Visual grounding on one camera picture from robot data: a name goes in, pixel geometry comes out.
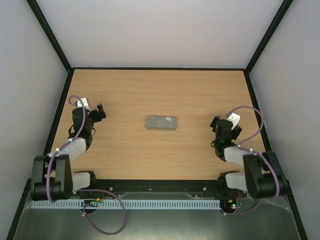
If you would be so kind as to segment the grey felt glasses case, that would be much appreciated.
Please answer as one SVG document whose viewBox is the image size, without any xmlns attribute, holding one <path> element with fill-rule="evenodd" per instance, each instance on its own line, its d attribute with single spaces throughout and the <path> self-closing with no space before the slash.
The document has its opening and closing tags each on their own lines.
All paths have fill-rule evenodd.
<svg viewBox="0 0 320 240">
<path fill-rule="evenodd" d="M 177 118 L 175 116 L 148 115 L 145 128 L 147 130 L 175 131 L 177 129 Z"/>
</svg>

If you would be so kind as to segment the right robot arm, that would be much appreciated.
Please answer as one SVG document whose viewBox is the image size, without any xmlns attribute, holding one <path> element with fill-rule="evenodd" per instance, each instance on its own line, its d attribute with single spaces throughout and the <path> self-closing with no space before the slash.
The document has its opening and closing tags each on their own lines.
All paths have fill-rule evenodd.
<svg viewBox="0 0 320 240">
<path fill-rule="evenodd" d="M 237 164 L 244 170 L 243 173 L 225 173 L 225 179 L 218 183 L 218 191 L 229 196 L 237 189 L 249 193 L 254 199 L 286 194 L 289 183 L 274 152 L 256 152 L 234 143 L 242 131 L 239 121 L 240 116 L 232 113 L 226 119 L 215 116 L 210 124 L 215 133 L 211 146 L 216 156 L 224 162 Z"/>
</svg>

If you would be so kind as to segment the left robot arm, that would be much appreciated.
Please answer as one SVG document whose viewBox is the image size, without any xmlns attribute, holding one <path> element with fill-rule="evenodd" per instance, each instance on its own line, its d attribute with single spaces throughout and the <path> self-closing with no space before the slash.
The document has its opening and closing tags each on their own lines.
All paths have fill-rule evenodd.
<svg viewBox="0 0 320 240">
<path fill-rule="evenodd" d="M 54 152 L 38 155 L 33 160 L 30 196 L 34 201 L 69 199 L 73 192 L 90 186 L 93 171 L 72 173 L 71 164 L 85 153 L 93 141 L 94 124 L 107 117 L 103 105 L 96 109 L 76 103 L 72 111 L 73 124 L 68 129 L 67 141 Z"/>
</svg>

